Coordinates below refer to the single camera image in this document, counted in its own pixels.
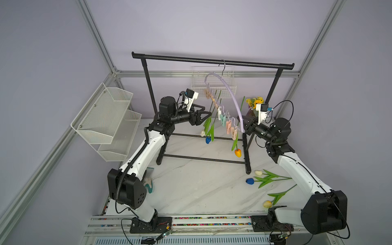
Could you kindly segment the lilac clip hanger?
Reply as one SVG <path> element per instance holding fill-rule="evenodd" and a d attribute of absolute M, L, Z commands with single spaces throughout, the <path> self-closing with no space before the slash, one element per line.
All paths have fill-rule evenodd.
<path fill-rule="evenodd" d="M 230 88 L 228 87 L 227 83 L 225 82 L 224 79 L 222 79 L 220 76 L 218 76 L 215 73 L 209 73 L 208 75 L 214 75 L 218 77 L 223 84 L 228 88 L 229 92 L 231 92 Z M 239 106 L 237 99 L 235 97 L 236 95 L 231 94 L 231 99 L 222 99 L 220 98 L 220 95 L 216 96 L 215 98 L 220 101 L 220 106 L 218 111 L 216 110 L 217 116 L 216 118 L 219 118 L 219 120 L 222 123 L 222 126 L 225 126 L 227 130 L 231 133 L 231 118 L 236 119 L 236 123 L 238 125 L 238 129 L 240 130 L 239 134 L 244 133 L 244 126 L 243 126 L 243 116 L 242 116 L 242 108 Z"/>

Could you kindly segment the blue tulip group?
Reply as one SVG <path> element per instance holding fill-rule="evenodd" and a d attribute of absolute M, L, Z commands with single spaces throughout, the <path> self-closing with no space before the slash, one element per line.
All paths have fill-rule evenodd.
<path fill-rule="evenodd" d="M 267 176 L 266 178 L 262 177 L 253 177 L 253 178 L 248 178 L 246 179 L 246 183 L 249 185 L 254 185 L 256 183 L 260 183 L 258 188 L 262 188 L 268 184 L 271 184 L 276 181 L 286 181 L 286 180 L 291 180 L 291 178 L 288 177 L 274 177 L 274 176 Z"/>
<path fill-rule="evenodd" d="M 220 106 L 220 101 L 218 99 L 215 100 L 214 102 L 215 108 L 218 111 L 219 106 Z M 214 120 L 210 118 L 208 120 L 210 122 L 208 128 L 205 129 L 205 136 L 206 136 L 206 143 L 210 144 L 211 142 L 214 141 Z"/>

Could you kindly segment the yellow tulip group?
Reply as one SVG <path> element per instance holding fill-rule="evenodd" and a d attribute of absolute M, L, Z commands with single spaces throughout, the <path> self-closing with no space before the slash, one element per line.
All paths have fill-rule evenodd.
<path fill-rule="evenodd" d="M 231 134 L 233 139 L 233 145 L 231 151 L 234 152 L 235 156 L 240 158 L 242 156 L 242 151 L 238 148 L 238 137 L 240 130 L 238 129 L 238 125 L 235 122 L 235 118 L 231 118 Z"/>

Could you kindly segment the white tulip group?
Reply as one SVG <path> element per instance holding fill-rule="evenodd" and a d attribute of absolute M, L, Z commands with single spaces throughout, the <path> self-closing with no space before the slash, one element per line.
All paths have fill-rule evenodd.
<path fill-rule="evenodd" d="M 210 106 L 210 112 L 211 113 L 213 113 L 214 112 L 214 110 L 215 110 L 215 102 L 216 102 L 216 92 L 215 92 L 215 94 L 213 94 L 212 93 L 212 90 L 211 89 L 205 89 L 205 92 L 206 92 L 206 97 L 208 98 L 208 99 L 211 99 L 212 100 L 212 102 L 211 102 L 211 106 Z M 210 126 L 210 124 L 211 124 L 211 118 L 212 118 L 212 115 L 210 115 L 208 118 L 207 118 L 207 120 L 204 122 L 204 124 L 203 124 L 203 127 L 204 127 L 204 129 L 201 131 L 201 136 L 202 137 L 205 137 L 206 136 L 206 134 L 209 132 L 209 126 Z"/>
<path fill-rule="evenodd" d="M 274 173 L 267 171 L 267 170 L 264 170 L 264 171 L 256 170 L 254 173 L 256 176 L 262 177 L 265 179 L 272 179 L 272 178 L 279 178 L 280 177 L 280 175 L 274 174 Z"/>

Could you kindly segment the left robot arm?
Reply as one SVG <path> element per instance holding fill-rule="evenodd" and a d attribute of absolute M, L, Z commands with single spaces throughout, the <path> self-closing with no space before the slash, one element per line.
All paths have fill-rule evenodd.
<path fill-rule="evenodd" d="M 145 202 L 147 190 L 142 184 L 153 157 L 164 151 L 176 124 L 188 122 L 199 126 L 211 115 L 204 106 L 194 105 L 198 93 L 183 91 L 180 98 L 182 100 L 161 99 L 154 121 L 144 128 L 144 142 L 125 164 L 119 169 L 111 169 L 107 176 L 110 198 L 128 206 L 145 223 L 151 223 L 157 216 L 156 210 Z"/>

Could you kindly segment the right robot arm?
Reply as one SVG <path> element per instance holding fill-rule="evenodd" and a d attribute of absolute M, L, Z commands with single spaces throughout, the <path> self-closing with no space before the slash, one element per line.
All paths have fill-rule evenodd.
<path fill-rule="evenodd" d="M 288 142 L 291 133 L 289 120 L 278 118 L 267 126 L 258 123 L 254 117 L 245 116 L 243 123 L 246 134 L 265 140 L 267 154 L 289 174 L 306 198 L 303 208 L 269 208 L 269 223 L 302 226 L 313 235 L 348 228 L 347 196 L 325 184 L 300 160 Z"/>

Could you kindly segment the black clothes rack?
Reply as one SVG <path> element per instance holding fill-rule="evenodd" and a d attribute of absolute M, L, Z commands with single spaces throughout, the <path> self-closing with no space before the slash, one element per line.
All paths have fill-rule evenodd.
<path fill-rule="evenodd" d="M 134 59 L 140 59 L 142 62 L 142 66 L 144 68 L 144 74 L 146 77 L 147 85 L 149 88 L 149 93 L 151 97 L 151 101 L 153 104 L 154 112 L 158 113 L 156 102 L 155 102 L 155 97 L 151 85 L 151 79 L 150 79 L 150 74 L 148 71 L 148 65 L 147 65 L 147 60 L 163 60 L 163 61 L 177 61 L 177 62 L 190 62 L 190 63 L 203 63 L 203 64 L 217 64 L 217 65 L 234 65 L 234 66 L 244 66 L 244 67 L 258 67 L 258 68 L 271 68 L 271 69 L 277 69 L 275 78 L 273 81 L 273 84 L 270 88 L 269 94 L 267 96 L 267 102 L 270 101 L 272 94 L 274 92 L 274 89 L 279 81 L 279 78 L 281 77 L 282 73 L 284 70 L 293 70 L 295 64 L 275 64 L 275 63 L 259 63 L 259 62 L 247 62 L 247 61 L 225 61 L 223 59 L 206 59 L 206 58 L 190 58 L 190 57 L 178 57 L 178 56 L 161 56 L 161 55 L 148 55 L 148 54 L 139 54 L 132 52 L 132 57 Z M 207 158 L 201 158 L 200 160 L 205 160 L 205 161 L 215 161 L 215 162 L 223 162 L 223 163 L 239 163 L 239 164 L 244 164 L 245 165 L 245 170 L 246 174 L 251 173 L 251 163 L 250 163 L 250 158 L 249 158 L 249 151 L 248 148 L 250 146 L 250 143 L 248 144 L 247 142 L 247 137 L 246 134 L 244 133 L 242 135 L 244 138 L 242 139 L 243 143 L 243 148 L 244 148 L 244 153 L 245 153 L 245 161 L 243 162 L 236 162 L 236 161 L 229 161 L 229 160 L 219 160 L 218 159 L 207 159 Z M 166 147 L 168 144 L 168 140 L 166 140 L 166 143 L 161 147 L 160 152 L 158 154 L 158 158 L 156 160 L 157 165 L 160 165 L 162 163 L 162 159 L 164 157 L 164 153 L 166 151 Z"/>

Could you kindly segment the sunflower bouquet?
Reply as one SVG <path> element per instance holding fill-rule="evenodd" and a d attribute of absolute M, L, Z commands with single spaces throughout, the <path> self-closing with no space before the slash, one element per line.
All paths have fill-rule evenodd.
<path fill-rule="evenodd" d="M 264 104 L 264 99 L 263 97 L 247 98 L 246 103 L 248 104 L 249 109 L 253 110 L 256 108 L 257 104 Z"/>

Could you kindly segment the pale yellow tulip right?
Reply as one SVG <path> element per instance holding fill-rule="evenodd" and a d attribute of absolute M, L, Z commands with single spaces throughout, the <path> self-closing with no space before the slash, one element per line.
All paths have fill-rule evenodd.
<path fill-rule="evenodd" d="M 271 197 L 270 200 L 267 200 L 263 203 L 263 207 L 264 208 L 271 208 L 275 205 L 277 205 L 277 203 L 279 202 L 280 199 L 282 199 L 288 192 L 290 192 L 292 189 L 294 189 L 297 186 L 297 184 L 295 184 L 294 186 L 292 186 L 291 188 L 289 188 L 288 190 L 285 190 L 283 192 L 279 192 L 279 193 L 270 193 L 267 194 L 269 197 Z"/>

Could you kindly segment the teal green glove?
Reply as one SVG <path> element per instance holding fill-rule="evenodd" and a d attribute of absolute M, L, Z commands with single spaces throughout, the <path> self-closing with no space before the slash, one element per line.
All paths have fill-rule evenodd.
<path fill-rule="evenodd" d="M 149 194 L 153 192 L 153 178 L 152 178 L 153 171 L 154 168 L 147 167 L 142 180 L 142 183 L 144 187 L 147 189 Z"/>

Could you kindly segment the white mesh two-tier shelf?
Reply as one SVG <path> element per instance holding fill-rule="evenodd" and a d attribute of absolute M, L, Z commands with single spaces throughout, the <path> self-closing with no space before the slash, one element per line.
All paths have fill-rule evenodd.
<path fill-rule="evenodd" d="M 128 158 L 141 119 L 130 109 L 132 98 L 133 93 L 102 83 L 70 124 L 107 162 Z"/>

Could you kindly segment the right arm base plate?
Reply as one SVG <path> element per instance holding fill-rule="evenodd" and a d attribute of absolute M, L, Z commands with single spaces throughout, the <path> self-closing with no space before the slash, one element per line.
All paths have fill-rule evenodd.
<path fill-rule="evenodd" d="M 278 207 L 271 207 L 268 209 L 268 213 L 264 215 L 252 215 L 251 224 L 254 232 L 271 232 L 271 231 L 294 231 L 291 224 L 280 223 L 277 220 L 275 210 Z"/>

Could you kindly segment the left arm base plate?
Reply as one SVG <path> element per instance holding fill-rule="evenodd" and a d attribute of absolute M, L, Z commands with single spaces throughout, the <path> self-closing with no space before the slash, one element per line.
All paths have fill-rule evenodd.
<path fill-rule="evenodd" d="M 136 217 L 132 219 L 131 234 L 161 234 L 170 230 L 173 218 L 169 216 L 153 217 L 150 222 L 144 222 Z"/>

